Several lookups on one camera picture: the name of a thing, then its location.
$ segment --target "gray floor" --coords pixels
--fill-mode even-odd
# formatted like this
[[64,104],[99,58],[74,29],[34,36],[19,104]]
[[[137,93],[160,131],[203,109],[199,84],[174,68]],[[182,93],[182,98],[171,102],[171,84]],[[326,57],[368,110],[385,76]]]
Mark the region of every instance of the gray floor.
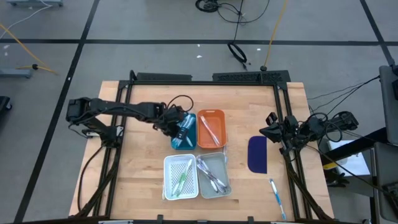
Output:
[[[194,0],[101,0],[89,39],[231,39],[234,24],[217,15],[198,11]],[[239,6],[238,0],[230,0]],[[79,39],[93,0],[65,0],[63,8],[42,11],[12,28],[23,39]],[[367,1],[386,41],[398,41],[398,7],[395,0]],[[266,2],[246,0],[243,13],[255,18]],[[240,26],[237,39],[268,40],[282,7],[272,0],[264,17]],[[0,22],[9,26],[34,11],[0,2]],[[224,12],[229,19],[236,16]],[[277,40],[377,41],[359,0],[289,1]],[[2,121],[0,134],[0,223],[12,222],[49,126],[77,45],[27,44],[59,75],[34,72],[31,79],[1,79],[0,95],[12,98],[14,108]],[[240,45],[258,70],[264,63],[267,45]],[[398,47],[389,47],[398,60]],[[0,67],[31,65],[33,59],[17,44],[0,44]],[[269,70],[289,70],[292,81],[304,82],[308,97],[317,96],[378,75],[386,59],[379,46],[274,45]],[[107,45],[86,44],[81,53],[67,100],[96,97],[102,80],[126,79],[137,72],[191,74],[194,80],[211,80],[216,72],[238,72],[226,45]],[[313,108],[329,98],[310,101]],[[326,106],[319,111],[328,111]],[[367,134],[384,126],[379,82],[358,90],[335,112],[354,113],[360,125],[356,133]],[[67,129],[65,104],[54,132],[42,172],[28,207],[25,221],[63,218],[68,215],[78,178],[85,140]],[[369,200],[341,189],[330,189],[336,218],[358,222],[369,218]]]

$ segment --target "utensil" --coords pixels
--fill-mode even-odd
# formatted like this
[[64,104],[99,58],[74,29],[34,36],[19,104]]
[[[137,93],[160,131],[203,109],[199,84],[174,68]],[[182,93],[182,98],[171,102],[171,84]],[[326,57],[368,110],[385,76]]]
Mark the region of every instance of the utensil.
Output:
[[214,143],[215,143],[217,146],[220,146],[221,144],[220,144],[220,142],[219,142],[217,136],[211,131],[210,125],[207,123],[207,120],[205,119],[205,117],[204,117],[204,116],[200,116],[200,119],[201,119],[201,121],[203,122],[203,124],[205,125],[207,131],[210,133],[211,138],[213,138]]
[[228,162],[228,157],[226,156],[226,146],[223,147],[223,154],[225,156],[225,164]]
[[181,192],[182,192],[182,188],[185,184],[185,181],[187,180],[187,173],[188,170],[190,168],[192,164],[192,159],[189,160],[187,168],[185,168],[185,171],[181,174],[178,183],[175,185],[173,192],[172,192],[172,196],[176,195],[177,197],[180,196]]
[[280,210],[281,210],[281,212],[282,212],[282,218],[286,221],[286,220],[287,220],[287,219],[286,219],[286,214],[285,214],[285,212],[284,212],[284,208],[282,207],[282,201],[280,200],[280,197],[279,197],[279,194],[278,194],[278,190],[276,189],[274,180],[269,179],[269,183],[270,183],[271,186],[272,186],[272,190],[274,191],[274,194],[275,194],[275,197],[276,197],[276,201],[278,202],[279,207],[280,207]]
[[[188,115],[184,118],[184,120],[181,123],[178,123],[177,125],[181,127],[182,130],[188,131],[191,126],[194,124],[196,118],[192,115]],[[172,144],[174,144],[175,148],[179,147],[182,143],[181,136],[182,133],[178,133],[176,138],[172,139]],[[188,142],[188,144],[193,147],[193,144],[191,140],[188,138],[188,136],[185,137],[185,140]]]
[[215,177],[209,170],[209,167],[206,165],[205,161],[202,159],[198,158],[197,159],[197,167],[206,175],[206,177],[210,180],[210,184],[215,190],[215,192],[218,193],[220,191],[221,193],[225,193],[228,189],[228,187],[220,181],[219,178]]

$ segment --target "cable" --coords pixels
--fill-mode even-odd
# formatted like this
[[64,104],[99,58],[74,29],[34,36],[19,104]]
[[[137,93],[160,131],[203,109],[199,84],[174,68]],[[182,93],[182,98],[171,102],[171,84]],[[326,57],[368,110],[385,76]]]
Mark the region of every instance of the cable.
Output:
[[325,103],[325,104],[322,104],[322,105],[318,106],[317,108],[314,109],[314,111],[316,111],[317,109],[319,109],[319,108],[321,108],[321,107],[323,107],[323,106],[329,105],[331,102],[337,100],[338,98],[340,98],[340,97],[342,97],[342,96],[344,96],[344,95],[349,94],[348,96],[350,96],[351,94],[353,94],[353,92],[355,92],[356,90],[358,90],[358,89],[361,88],[362,86],[368,84],[369,82],[371,82],[371,81],[373,81],[373,80],[375,80],[375,79],[377,79],[377,78],[378,78],[378,77],[375,77],[375,78],[372,78],[372,79],[370,79],[370,80],[368,80],[368,81],[366,81],[366,82],[359,83],[359,84],[354,85],[354,86],[349,86],[349,87],[347,87],[347,88],[345,88],[345,89],[343,89],[343,90],[334,91],[334,92],[331,92],[331,93],[328,93],[328,94],[324,94],[324,95],[320,95],[320,96],[317,96],[317,97],[314,97],[314,98],[309,98],[308,100],[313,100],[313,99],[319,98],[319,97],[321,97],[321,96],[330,95],[330,94],[332,94],[332,93],[337,93],[337,92],[339,92],[339,91],[344,91],[344,90],[346,90],[346,89],[352,88],[351,90],[349,90],[349,91],[347,91],[347,92],[345,92],[345,93],[343,93],[343,94],[340,94],[339,96],[333,98],[333,99],[330,100],[329,102],[327,102],[327,103]]
[[40,62],[46,69],[49,69],[49,67],[41,61],[36,55],[34,55],[12,32],[10,32],[7,28],[5,28],[1,23],[0,23],[0,28],[4,29],[21,47],[30,55],[32,58],[36,59],[36,61]]
[[333,107],[333,108],[329,111],[328,114],[330,114],[330,113],[331,113],[338,105],[340,105],[345,99],[347,99],[349,96],[351,96],[353,93],[355,93],[356,90],[358,90],[358,89],[361,88],[362,86],[364,86],[364,85],[368,84],[369,82],[371,82],[371,81],[373,81],[373,80],[376,80],[376,79],[378,79],[378,78],[380,78],[380,76],[374,77],[374,78],[370,79],[369,81],[364,82],[362,85],[356,87],[349,95],[347,95],[346,97],[344,97],[344,99],[342,99],[335,107]]
[[51,69],[48,69],[48,68],[45,68],[45,67],[38,66],[37,64],[33,64],[33,65],[30,65],[30,66],[29,66],[29,65],[27,65],[27,66],[21,66],[21,67],[15,68],[15,69],[28,69],[28,68],[32,68],[32,69],[34,69],[34,70],[42,69],[42,70],[46,70],[46,71],[48,71],[48,72],[57,74],[55,71],[53,71],[53,70],[51,70]]
[[97,151],[94,152],[94,154],[87,160],[85,166],[83,167],[83,169],[81,170],[81,174],[80,174],[80,180],[79,180],[79,187],[78,187],[78,191],[77,191],[77,209],[79,210],[79,212],[81,211],[81,207],[80,207],[80,194],[81,194],[81,187],[83,185],[83,176],[85,174],[85,171],[88,167],[88,164],[94,159],[94,157],[96,155],[98,155],[98,153],[100,153],[101,149],[104,148],[103,146],[99,147],[99,149],[97,149]]
[[[343,131],[343,132],[346,133],[346,134],[348,134],[348,135],[350,135],[350,136],[354,136],[354,137],[357,137],[357,138],[365,138],[365,139],[370,140],[370,141],[378,142],[377,140],[368,138],[368,137],[366,137],[366,136],[362,136],[362,135],[360,135],[360,134],[353,133],[353,132],[351,132],[351,131]],[[390,145],[390,146],[396,146],[396,145],[391,144],[391,143],[389,143],[389,142],[382,142],[382,143],[383,143],[383,144]]]
[[316,111],[317,109],[319,109],[319,108],[321,108],[321,107],[323,107],[323,106],[329,105],[331,102],[337,100],[338,98],[340,98],[340,97],[342,97],[342,96],[344,96],[344,95],[347,95],[348,93],[351,93],[352,91],[356,91],[356,89],[353,88],[352,90],[350,90],[350,91],[348,91],[348,92],[346,92],[346,93],[343,93],[343,94],[337,96],[336,98],[333,98],[333,99],[330,100],[329,102],[327,102],[327,103],[325,103],[325,104],[322,104],[322,105],[318,106],[317,108],[315,108],[314,111]]
[[[52,5],[46,4],[45,2],[43,2],[43,0],[40,0],[40,1],[41,1],[46,7],[43,7],[43,8],[41,8],[41,9],[35,11],[33,14],[31,14],[31,15],[28,16],[28,17],[26,17],[25,19],[21,19],[20,21],[11,24],[7,29],[9,30],[11,27],[17,25],[18,23],[24,22],[24,21],[30,19],[32,16],[36,15],[37,13],[39,13],[39,12],[45,10],[45,9],[48,9],[48,8],[52,7]],[[4,35],[6,35],[6,33],[7,33],[7,31],[4,31],[4,32],[2,33],[2,35],[0,36],[0,39],[2,39],[2,38],[4,37]]]
[[353,86],[346,87],[346,88],[344,88],[344,89],[342,89],[342,90],[337,90],[337,91],[333,91],[333,92],[331,92],[331,93],[322,94],[322,95],[319,95],[319,96],[316,96],[316,97],[313,97],[313,98],[307,98],[307,100],[314,100],[314,99],[317,99],[317,98],[319,98],[319,97],[328,96],[328,95],[330,95],[330,94],[338,93],[338,92],[347,90],[347,89],[349,89],[349,88],[357,87],[357,86],[359,86],[360,84],[363,84],[363,83],[364,83],[364,82],[358,83],[358,84],[355,84],[355,85],[353,85]]
[[308,118],[307,118],[307,120],[305,120],[305,122],[304,123],[307,123],[309,120],[310,120],[310,118],[312,118],[313,116],[315,116],[316,118],[318,118],[317,117],[317,115],[323,115],[324,116],[324,121],[328,121],[329,120],[329,118],[328,118],[328,115],[327,114],[325,114],[325,113],[322,113],[322,112],[317,112],[317,113],[313,113],[313,114],[311,114]]
[[[332,141],[332,142],[340,142],[340,141],[343,139],[343,132],[342,132],[342,130],[341,130],[341,129],[337,126],[337,124],[335,124],[335,123],[331,123],[331,122],[326,122],[326,123],[328,123],[328,125],[325,127],[325,136],[326,136],[326,138],[329,139],[329,141]],[[331,139],[331,138],[329,137],[329,135],[328,135],[328,128],[329,128],[330,125],[333,125],[333,126],[336,127],[336,129],[339,131],[340,137],[338,138],[338,140],[333,140],[333,139]]]
[[[232,22],[232,23],[237,23],[237,24],[248,24],[248,23],[250,23],[250,22],[254,22],[254,21],[259,20],[259,19],[266,13],[266,11],[267,11],[267,9],[268,9],[269,1],[270,1],[270,0],[267,1],[267,5],[266,5],[265,9],[263,10],[263,12],[260,14],[260,16],[258,16],[258,17],[255,18],[255,19],[252,19],[252,20],[250,20],[250,21],[242,22],[242,21],[240,21],[240,20],[238,20],[238,21],[230,21],[230,20],[225,19],[225,17],[223,17],[223,16],[221,15],[221,13],[220,13],[220,8],[223,8],[223,7],[220,7],[219,9],[217,9],[217,12],[218,12],[218,15],[220,15],[220,17],[221,17],[223,20],[225,20],[226,22]],[[241,11],[238,11],[237,9],[236,9],[236,11],[237,11],[237,12],[236,12],[235,14],[242,14]]]
[[69,124],[69,125],[68,125],[68,129],[69,129],[69,130],[73,131],[74,133],[78,134],[79,136],[81,136],[81,137],[83,137],[83,138],[85,138],[85,139],[88,139],[88,137],[85,136],[84,134],[81,134],[81,133],[79,133],[78,131],[76,131],[76,130],[74,130],[73,128],[71,128],[72,125],[73,125],[73,124]]
[[[243,0],[241,0],[241,7],[239,8],[239,14],[238,14],[238,21],[240,21],[241,19],[241,11],[242,11],[242,6],[243,6]],[[239,61],[240,63],[242,63],[243,69],[248,70],[247,66],[246,66],[246,62],[248,61],[248,58],[246,57],[246,55],[244,54],[243,50],[238,47],[235,44],[235,40],[236,40],[236,35],[238,34],[238,27],[239,27],[239,23],[236,24],[236,28],[235,28],[235,36],[234,36],[234,40],[232,42],[229,42],[227,44],[229,51],[232,53],[232,55],[234,56],[234,58]],[[239,56],[234,50],[234,47],[241,56]]]
[[[205,5],[203,7],[200,6],[201,2],[205,3]],[[254,22],[254,21],[259,20],[266,13],[268,5],[269,5],[269,2],[270,2],[270,0],[267,1],[267,5],[266,5],[265,9],[263,10],[263,12],[260,14],[260,16],[258,16],[255,19],[252,19],[250,21],[248,21],[242,15],[242,12],[240,10],[238,10],[234,5],[232,5],[230,3],[225,3],[224,2],[224,3],[218,4],[217,0],[197,0],[196,3],[195,3],[195,6],[196,6],[197,9],[199,9],[202,12],[217,12],[218,15],[226,22],[237,23],[237,24],[241,24],[241,25],[244,26],[245,24],[248,24],[250,22]],[[233,9],[230,9],[228,7],[224,7],[224,5],[231,6]],[[220,13],[220,9],[221,8],[227,9],[227,10],[235,13],[236,15],[241,15],[241,18],[245,19],[246,21],[243,22],[241,19],[238,19],[238,21],[231,21],[231,20],[225,19],[225,17],[223,15],[221,15],[221,13]]]
[[276,33],[276,30],[278,29],[279,23],[282,20],[282,16],[284,15],[284,12],[286,10],[286,5],[287,5],[288,1],[289,0],[285,0],[284,6],[282,7],[282,10],[281,10],[281,12],[279,14],[279,18],[278,18],[278,20],[277,20],[277,22],[275,24],[274,31],[272,31],[271,40],[269,41],[269,45],[268,45],[268,52],[267,52],[266,61],[264,62],[264,68],[263,69],[265,69],[265,70],[267,70],[267,62],[268,62],[269,54],[271,53],[272,41],[274,40],[275,33]]
[[311,105],[308,105],[312,113],[315,113],[314,110],[312,109]]
[[188,95],[178,95],[178,96],[176,96],[176,97],[174,97],[172,100],[170,100],[170,102],[167,104],[167,106],[166,106],[166,109],[169,109],[169,106],[170,106],[170,104],[174,101],[174,100],[176,100],[177,98],[180,98],[180,97],[186,97],[186,98],[188,98],[190,101],[191,101],[191,107],[189,108],[189,109],[187,109],[187,110],[182,110],[184,113],[188,113],[190,110],[192,110],[192,108],[193,108],[193,99],[191,98],[191,96],[188,96]]
[[294,159],[292,159],[290,162],[293,162],[293,161],[296,160],[298,157],[299,157],[299,155],[295,156]]
[[314,151],[316,151],[316,152],[319,153],[320,155],[324,156],[324,157],[327,158],[330,162],[334,162],[336,165],[338,165],[340,168],[342,168],[343,170],[345,170],[347,173],[351,174],[353,177],[355,177],[355,178],[357,178],[357,179],[363,181],[365,184],[368,184],[369,186],[373,187],[374,189],[377,189],[377,190],[383,192],[384,195],[390,196],[390,197],[392,197],[392,198],[397,198],[396,196],[390,194],[389,192],[383,190],[382,188],[380,188],[380,187],[378,187],[378,186],[375,186],[375,185],[369,183],[368,181],[366,181],[366,180],[364,180],[364,179],[358,177],[357,175],[353,174],[351,171],[349,171],[348,169],[344,168],[342,165],[340,165],[339,163],[337,163],[337,162],[334,161],[333,159],[330,159],[330,157],[327,156],[327,155],[326,155],[325,153],[323,153],[322,151],[320,151],[320,150],[318,150],[318,149],[316,149],[316,148],[314,148],[314,147],[312,147],[312,146],[309,146],[308,144],[305,145],[305,146],[308,146],[309,148],[313,149]]

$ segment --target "white tray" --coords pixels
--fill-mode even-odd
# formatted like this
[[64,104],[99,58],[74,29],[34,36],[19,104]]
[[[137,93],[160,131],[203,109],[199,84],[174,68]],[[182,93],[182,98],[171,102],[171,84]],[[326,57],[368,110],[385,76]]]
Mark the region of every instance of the white tray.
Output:
[[[192,159],[192,164],[188,170],[187,180],[182,189],[182,193],[176,197],[172,197],[172,191],[181,174],[187,168],[189,160]],[[199,194],[197,161],[194,155],[176,155],[167,156],[164,159],[164,195],[167,200],[178,200],[186,198],[195,198]]]

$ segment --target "black cable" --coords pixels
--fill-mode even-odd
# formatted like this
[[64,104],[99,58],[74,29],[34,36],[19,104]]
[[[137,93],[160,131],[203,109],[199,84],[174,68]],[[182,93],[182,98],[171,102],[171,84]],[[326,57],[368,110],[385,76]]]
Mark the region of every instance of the black cable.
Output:
[[317,108],[315,108],[314,111],[316,111],[317,109],[319,109],[319,108],[321,108],[321,107],[323,107],[323,106],[329,105],[331,102],[337,100],[338,98],[340,98],[340,97],[342,97],[342,96],[344,96],[344,95],[347,95],[348,93],[351,93],[352,91],[356,91],[356,90],[357,90],[356,88],[353,88],[352,90],[347,91],[346,93],[343,93],[343,94],[341,94],[341,95],[339,95],[339,96],[333,98],[333,99],[330,100],[329,102],[327,102],[327,103],[325,103],[325,104],[322,104],[322,105],[318,106]]
[[[200,6],[200,3],[202,1],[205,3],[203,7]],[[201,10],[202,12],[216,12],[219,8],[217,0],[197,0],[195,2],[195,6],[197,9]]]
[[[366,137],[366,136],[362,136],[362,135],[360,135],[360,134],[353,133],[353,132],[351,132],[351,131],[343,131],[343,132],[346,133],[346,134],[348,134],[348,135],[350,135],[350,136],[354,136],[354,137],[357,137],[357,138],[365,138],[365,139],[370,140],[370,141],[378,142],[377,140],[368,138],[368,137]],[[382,142],[382,143],[383,143],[383,144],[390,145],[390,146],[396,146],[396,145],[391,144],[391,143],[389,143],[389,142]]]
[[314,110],[312,109],[311,105],[308,105],[308,107],[310,108],[311,112],[314,114]]
[[71,128],[72,125],[73,125],[73,124],[69,124],[69,125],[68,125],[68,129],[69,129],[69,130],[73,131],[74,133],[78,134],[79,136],[81,136],[81,137],[83,137],[83,138],[85,138],[85,139],[88,139],[88,138],[89,138],[88,136],[85,136],[84,134],[79,133],[78,131],[76,131],[76,130],[74,130],[73,128]]
[[327,156],[327,155],[326,155],[325,153],[323,153],[321,150],[315,149],[314,147],[309,146],[309,145],[306,145],[306,146],[308,146],[309,148],[313,149],[314,151],[316,151],[316,152],[319,153],[320,155],[324,156],[324,157],[327,158],[330,162],[334,162],[336,165],[338,165],[340,168],[342,168],[343,170],[345,170],[347,173],[351,174],[353,177],[355,177],[355,178],[357,178],[357,179],[363,181],[365,184],[368,184],[369,186],[373,187],[374,189],[377,189],[377,190],[383,192],[385,196],[389,196],[389,197],[392,197],[392,198],[398,198],[398,197],[396,197],[396,196],[390,194],[389,192],[383,190],[382,188],[380,188],[380,187],[378,187],[378,186],[376,186],[376,185],[373,185],[373,184],[369,183],[368,181],[366,181],[366,180],[364,180],[364,179],[358,177],[357,175],[353,174],[351,171],[349,171],[348,169],[344,168],[342,165],[340,165],[339,163],[337,163],[336,161],[334,161],[333,159],[331,159],[329,156]]
[[346,88],[344,88],[344,89],[342,89],[342,90],[337,90],[337,91],[333,91],[333,92],[330,92],[330,93],[322,94],[322,95],[319,95],[319,96],[316,96],[316,97],[307,98],[307,100],[314,100],[314,99],[317,99],[317,98],[319,98],[319,97],[328,96],[328,95],[331,95],[331,94],[334,94],[334,93],[338,93],[338,92],[347,90],[347,89],[349,89],[349,88],[357,87],[357,86],[359,86],[360,84],[363,84],[363,83],[364,83],[364,82],[358,83],[358,84],[355,84],[355,85],[352,85],[352,86],[349,86],[349,87],[346,87]]
[[170,102],[167,104],[167,106],[166,106],[166,109],[169,109],[169,106],[170,106],[170,104],[174,101],[174,100],[176,100],[177,98],[180,98],[180,97],[186,97],[186,98],[188,98],[190,101],[191,101],[191,107],[189,108],[189,109],[187,109],[187,110],[182,110],[184,113],[188,113],[190,110],[192,110],[192,108],[193,108],[193,99],[191,98],[191,96],[188,96],[188,95],[178,95],[178,96],[176,96],[176,97],[174,97],[172,100],[170,100]]
[[221,3],[221,4],[220,4],[220,7],[222,7],[222,5],[232,6],[232,7],[235,9],[236,14],[239,14],[239,10],[238,10],[234,5],[232,5],[232,4],[230,4],[230,3]]
[[290,162],[293,162],[294,160],[296,160],[299,157],[300,152],[301,152],[301,149],[298,151],[297,156],[295,156],[294,159],[292,159]]
[[100,153],[101,149],[103,148],[103,146],[99,147],[99,149],[97,151],[94,152],[94,154],[87,160],[85,166],[83,167],[83,169],[81,170],[81,174],[80,174],[80,180],[79,180],[79,187],[78,187],[78,191],[77,191],[77,209],[79,210],[79,212],[81,211],[81,207],[80,207],[80,194],[81,194],[81,187],[83,185],[83,176],[85,174],[85,171],[88,167],[88,164],[91,162],[91,160],[94,159],[94,157],[96,157],[96,155],[98,155],[98,153]]
[[[366,82],[364,82],[364,83],[359,83],[359,84],[354,85],[354,86],[349,86],[349,87],[347,87],[347,88],[345,88],[345,89],[343,89],[343,90],[334,91],[334,92],[331,92],[331,93],[328,93],[328,94],[325,94],[325,95],[320,95],[320,96],[317,96],[317,97],[314,97],[314,98],[309,98],[308,100],[313,100],[313,99],[319,98],[319,97],[321,97],[321,96],[330,95],[330,94],[332,94],[332,93],[337,93],[337,92],[344,91],[344,90],[346,90],[346,89],[352,88],[351,90],[349,90],[349,91],[347,91],[347,92],[345,92],[345,93],[343,93],[343,94],[341,94],[341,95],[339,95],[339,96],[333,98],[333,99],[330,100],[329,102],[327,102],[327,103],[325,103],[325,104],[322,104],[322,105],[318,106],[317,108],[314,109],[314,111],[316,111],[317,109],[319,109],[319,108],[321,108],[321,107],[323,107],[323,106],[329,105],[331,102],[337,100],[338,98],[340,98],[340,97],[342,97],[342,96],[344,96],[344,95],[347,95],[347,94],[348,94],[347,97],[349,97],[349,96],[352,95],[356,90],[360,89],[362,86],[368,84],[369,82],[371,82],[371,81],[373,81],[373,80],[375,80],[375,79],[377,79],[377,78],[379,78],[379,77],[372,78],[372,79],[370,79],[370,80],[368,80],[368,81],[366,81]],[[347,97],[344,98],[341,102],[339,102],[330,112],[332,112],[340,103],[342,103],[345,99],[347,99]]]
[[[243,7],[243,0],[241,0],[241,7],[239,8],[239,14],[238,14],[238,21],[240,21],[241,19],[241,11],[242,11],[242,7]],[[230,43],[227,44],[229,51],[232,53],[232,55],[234,55],[234,58],[239,61],[240,63],[242,63],[243,69],[247,70],[247,66],[246,66],[246,62],[248,61],[248,58],[246,57],[246,55],[244,54],[243,50],[238,47],[235,44],[235,40],[236,40],[236,35],[238,34],[238,27],[239,27],[239,23],[236,23],[236,28],[235,28],[235,36],[234,36],[234,40]],[[234,50],[234,47],[241,56],[239,56]]]
[[[342,130],[341,130],[341,129],[338,127],[338,125],[335,124],[335,123],[331,123],[331,122],[326,122],[326,123],[328,123],[328,125],[326,125],[326,127],[325,127],[325,136],[326,136],[326,138],[329,139],[329,141],[332,141],[332,142],[340,142],[340,141],[343,139],[343,132],[342,132]],[[331,138],[329,137],[329,135],[328,135],[328,128],[329,128],[329,125],[333,125],[333,126],[336,127],[337,130],[339,131],[340,137],[338,138],[338,140],[333,140],[333,139],[331,139]]]
[[220,17],[221,17],[223,20],[225,20],[226,22],[232,22],[232,23],[237,23],[237,24],[248,24],[248,23],[250,23],[250,22],[254,22],[254,21],[259,20],[259,19],[266,13],[266,11],[267,11],[267,9],[268,9],[269,1],[270,1],[270,0],[268,0],[267,5],[266,5],[266,8],[263,10],[263,12],[260,14],[260,16],[257,17],[257,18],[255,18],[255,19],[252,19],[252,20],[250,20],[250,21],[242,22],[242,21],[240,21],[239,19],[238,19],[238,21],[230,21],[230,20],[225,19],[225,17],[223,17],[223,16],[221,15],[220,9],[219,9],[219,8],[217,9],[217,12],[218,12],[218,14],[220,15]]
[[358,89],[361,88],[362,86],[364,86],[364,85],[368,84],[369,82],[371,82],[371,81],[373,81],[373,80],[376,80],[376,79],[378,79],[378,78],[380,78],[380,76],[374,77],[374,78],[370,79],[369,81],[364,82],[362,85],[356,87],[356,88],[354,89],[354,91],[352,91],[349,95],[347,95],[346,97],[344,97],[344,99],[342,99],[335,107],[333,107],[333,108],[329,111],[328,114],[330,114],[330,113],[331,113],[338,105],[340,105],[345,99],[347,99],[349,96],[351,96],[353,93],[355,93],[356,90],[358,90]]
[[325,114],[325,113],[322,113],[322,112],[317,112],[317,113],[313,113],[313,114],[311,114],[308,118],[307,118],[307,120],[305,120],[305,122],[304,123],[307,123],[309,120],[310,120],[310,118],[312,118],[313,116],[315,116],[316,118],[318,118],[317,117],[317,115],[323,115],[324,116],[324,121],[328,121],[329,120],[329,118],[328,118],[328,115],[327,114]]
[[322,140],[323,140],[323,136],[322,136],[321,139],[318,141],[318,147],[321,145]]

